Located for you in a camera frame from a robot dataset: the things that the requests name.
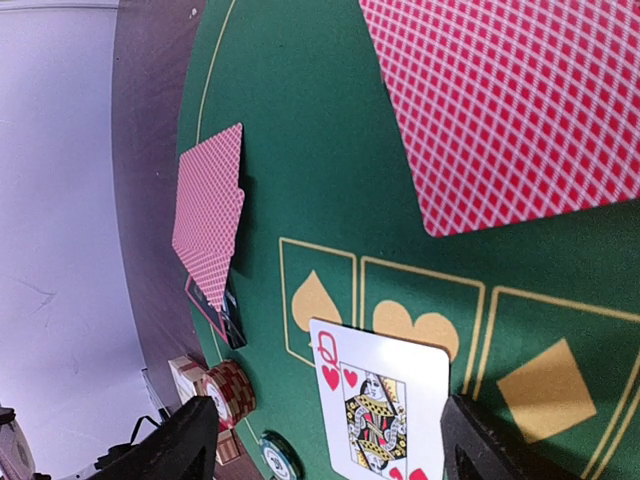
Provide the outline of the dealt red card top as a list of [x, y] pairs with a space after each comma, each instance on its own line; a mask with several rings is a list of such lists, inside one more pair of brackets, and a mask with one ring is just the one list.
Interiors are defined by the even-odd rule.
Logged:
[[429, 235], [638, 197], [637, 2], [360, 8]]

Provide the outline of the orange chips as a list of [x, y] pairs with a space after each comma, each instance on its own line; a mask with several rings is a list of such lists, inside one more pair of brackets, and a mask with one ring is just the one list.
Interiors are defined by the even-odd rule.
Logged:
[[223, 429], [233, 429], [256, 409], [257, 399], [247, 374], [233, 360], [209, 370], [203, 379], [204, 392], [213, 399]]

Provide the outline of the queen of hearts card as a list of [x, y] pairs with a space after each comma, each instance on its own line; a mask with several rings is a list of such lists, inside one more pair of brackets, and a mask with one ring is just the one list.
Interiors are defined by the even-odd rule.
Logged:
[[321, 319], [310, 335], [332, 469], [347, 479], [442, 478], [447, 352]]

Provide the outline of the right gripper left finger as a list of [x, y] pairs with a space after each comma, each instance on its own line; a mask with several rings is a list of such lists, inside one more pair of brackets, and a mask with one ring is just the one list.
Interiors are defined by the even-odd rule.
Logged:
[[96, 479], [212, 479], [219, 418], [212, 398], [195, 396]]

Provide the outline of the black red triangular dealer button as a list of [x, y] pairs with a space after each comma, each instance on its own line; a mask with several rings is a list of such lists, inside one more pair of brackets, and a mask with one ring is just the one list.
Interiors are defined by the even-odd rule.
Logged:
[[226, 283], [222, 306], [219, 310], [206, 298], [191, 276], [187, 277], [184, 290], [197, 311], [205, 317], [213, 330], [232, 350], [237, 350], [247, 345], [238, 303], [230, 280]]

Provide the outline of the green chips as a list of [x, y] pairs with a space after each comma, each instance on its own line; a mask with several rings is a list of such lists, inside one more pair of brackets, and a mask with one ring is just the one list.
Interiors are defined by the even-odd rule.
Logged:
[[279, 480], [301, 480], [304, 467], [294, 448], [279, 433], [264, 431], [259, 438], [259, 447], [272, 476]]

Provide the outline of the dealt red card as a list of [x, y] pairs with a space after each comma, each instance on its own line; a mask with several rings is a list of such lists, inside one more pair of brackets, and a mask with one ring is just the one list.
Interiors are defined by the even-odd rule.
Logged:
[[242, 190], [239, 187], [242, 135], [243, 125], [236, 123], [183, 153], [177, 194], [179, 189], [185, 189], [229, 199], [232, 193]]
[[637, 2], [360, 8], [429, 235], [638, 197]]

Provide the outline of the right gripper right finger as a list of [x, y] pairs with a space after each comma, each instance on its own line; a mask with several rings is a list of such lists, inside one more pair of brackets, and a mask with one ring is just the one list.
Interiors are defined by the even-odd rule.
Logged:
[[536, 453], [502, 419], [467, 395], [452, 395], [441, 420], [448, 479], [575, 479]]

